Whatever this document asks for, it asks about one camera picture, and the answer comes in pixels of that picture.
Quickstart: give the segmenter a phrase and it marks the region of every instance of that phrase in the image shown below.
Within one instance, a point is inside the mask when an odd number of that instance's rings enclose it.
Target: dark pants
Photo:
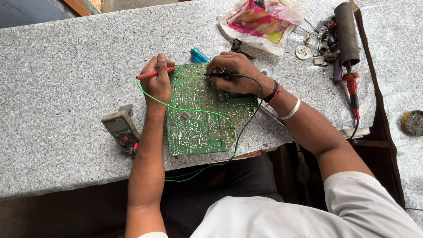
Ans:
[[[200,225],[209,206],[226,196],[263,196],[282,201],[267,153],[207,168],[185,182],[165,182],[161,201],[163,219],[189,236]]]

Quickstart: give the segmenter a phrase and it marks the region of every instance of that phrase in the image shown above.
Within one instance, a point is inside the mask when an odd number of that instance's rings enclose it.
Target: black wristband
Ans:
[[[263,101],[265,101],[265,102],[270,102],[270,100],[272,100],[272,98],[275,96],[275,94],[277,92],[277,86],[279,84],[276,82],[276,80],[274,80],[274,81],[275,81],[275,88],[273,89],[273,92],[269,96],[263,98]]]

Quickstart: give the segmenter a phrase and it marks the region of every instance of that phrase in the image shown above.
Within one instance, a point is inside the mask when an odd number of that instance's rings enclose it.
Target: silver bangle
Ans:
[[[298,111],[298,108],[299,108],[300,103],[301,103],[301,99],[299,97],[297,97],[297,104],[292,109],[292,111],[290,113],[288,113],[288,115],[286,115],[284,117],[279,117],[279,119],[286,120],[286,119],[290,118],[291,116],[293,116]]]

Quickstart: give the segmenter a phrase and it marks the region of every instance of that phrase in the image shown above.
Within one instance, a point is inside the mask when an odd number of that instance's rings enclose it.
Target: speckled gray tabletop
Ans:
[[[359,0],[380,90],[383,94],[407,208],[423,209],[423,137],[401,129],[402,116],[423,110],[423,2]],[[423,211],[407,210],[423,229]]]
[[[135,76],[152,56],[164,53],[190,63],[190,50],[209,57],[229,51],[231,39],[215,21],[235,0],[197,0],[0,29],[0,197],[28,196],[108,183],[129,177],[132,160],[121,154],[100,119],[132,103],[133,121],[146,111]],[[302,1],[313,23],[333,14],[341,0]],[[312,30],[305,22],[304,29]],[[295,29],[285,54],[277,57],[243,45],[277,80],[325,115],[337,129],[354,127],[344,83],[334,84],[332,67],[294,55],[306,33]],[[312,38],[310,47],[317,50]],[[355,66],[361,127],[374,119],[374,87],[361,51]],[[274,119],[259,112],[240,139],[238,155],[293,141]],[[228,159],[232,152],[170,158],[164,138],[165,169]]]

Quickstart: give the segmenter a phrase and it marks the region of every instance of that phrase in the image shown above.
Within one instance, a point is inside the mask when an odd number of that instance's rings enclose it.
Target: white t-shirt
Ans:
[[[340,172],[324,182],[319,209],[265,197],[224,197],[209,207],[192,238],[423,238],[423,232],[372,176]],[[139,238],[167,238],[151,232]]]

